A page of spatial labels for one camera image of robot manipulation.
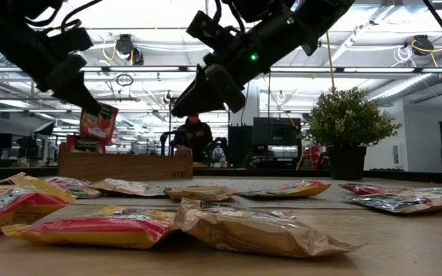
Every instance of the wall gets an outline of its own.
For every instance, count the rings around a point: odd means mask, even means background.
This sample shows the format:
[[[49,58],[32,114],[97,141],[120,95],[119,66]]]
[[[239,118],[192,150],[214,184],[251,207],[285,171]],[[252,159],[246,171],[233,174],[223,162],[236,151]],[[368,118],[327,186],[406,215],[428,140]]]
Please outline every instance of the wall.
[[[409,171],[442,173],[442,104],[405,105],[404,113]]]
[[[245,105],[245,112],[243,112],[243,109],[238,111],[237,113],[231,113],[231,124],[233,126],[241,126],[241,123],[247,125],[247,126],[253,126],[253,117],[260,116],[260,105],[259,105],[259,87],[256,84],[255,81],[250,82],[250,86],[248,87],[248,84],[245,84],[245,88],[249,88],[249,94],[247,96],[247,89],[243,91],[243,94],[246,97],[246,105]]]
[[[10,113],[9,119],[0,117],[0,133],[13,133],[19,136],[28,136],[48,120],[37,117],[23,117],[21,113]]]
[[[394,123],[401,123],[403,126],[398,130],[397,136],[388,137],[378,145],[368,147],[364,160],[364,169],[403,169],[410,168],[407,162],[406,127],[404,122],[404,102],[398,100],[393,102],[391,107],[382,107],[382,111],[388,112],[395,120]],[[393,145],[399,145],[399,155],[401,156],[401,166],[394,165]]]

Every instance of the desk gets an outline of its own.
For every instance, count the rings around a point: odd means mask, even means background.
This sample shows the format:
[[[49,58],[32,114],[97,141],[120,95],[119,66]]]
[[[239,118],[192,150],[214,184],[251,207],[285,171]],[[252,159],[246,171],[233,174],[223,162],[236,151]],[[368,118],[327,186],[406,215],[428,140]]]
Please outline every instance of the desk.
[[[43,220],[100,208],[70,205]],[[335,238],[368,245],[338,257],[291,259],[219,251],[181,232],[152,251],[40,246],[0,235],[0,275],[442,275],[442,212],[396,216],[367,209],[299,209],[294,213]]]

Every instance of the red snack bag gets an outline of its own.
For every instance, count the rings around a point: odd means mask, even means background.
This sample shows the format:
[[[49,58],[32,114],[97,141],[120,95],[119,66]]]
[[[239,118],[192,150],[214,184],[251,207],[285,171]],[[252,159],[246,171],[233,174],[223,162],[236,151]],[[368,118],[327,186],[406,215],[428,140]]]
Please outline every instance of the red snack bag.
[[[41,244],[103,245],[149,249],[176,231],[176,212],[110,205],[97,213],[2,228],[8,237]]]
[[[341,188],[349,190],[357,195],[369,195],[375,193],[395,193],[411,190],[411,188],[378,187],[369,184],[346,183],[338,184]]]
[[[69,153],[105,153],[103,142],[83,139],[75,135],[68,135],[66,137],[66,146]]]
[[[88,113],[86,110],[81,111],[80,135],[108,144],[112,140],[115,118],[119,110],[104,103],[99,104],[101,110],[97,116]]]
[[[0,186],[0,228],[15,223],[36,222],[75,199],[43,180],[30,176],[13,177],[8,183],[14,185]]]

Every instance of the ceiling pipe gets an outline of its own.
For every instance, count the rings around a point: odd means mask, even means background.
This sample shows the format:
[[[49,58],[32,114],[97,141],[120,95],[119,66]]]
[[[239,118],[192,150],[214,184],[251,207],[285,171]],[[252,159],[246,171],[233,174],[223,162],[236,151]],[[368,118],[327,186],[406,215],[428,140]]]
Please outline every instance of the ceiling pipe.
[[[438,62],[438,67],[442,67],[442,58]],[[433,87],[439,83],[442,83],[439,74],[419,74],[407,80],[396,80],[378,88],[377,90],[373,90],[369,93],[368,98],[379,98],[382,100],[383,104],[391,104],[395,100],[427,89],[428,87]]]

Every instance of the brown paper bag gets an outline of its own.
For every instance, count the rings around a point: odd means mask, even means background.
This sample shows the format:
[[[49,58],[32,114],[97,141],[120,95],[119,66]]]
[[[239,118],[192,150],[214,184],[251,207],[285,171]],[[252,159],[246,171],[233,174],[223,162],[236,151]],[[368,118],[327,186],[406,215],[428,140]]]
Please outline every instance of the brown paper bag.
[[[183,197],[203,201],[223,201],[231,198],[235,193],[228,187],[222,186],[189,186],[166,188],[165,192],[173,201],[180,201]]]
[[[362,245],[338,241],[290,216],[182,199],[175,223],[182,231],[227,251],[293,258],[339,255]]]

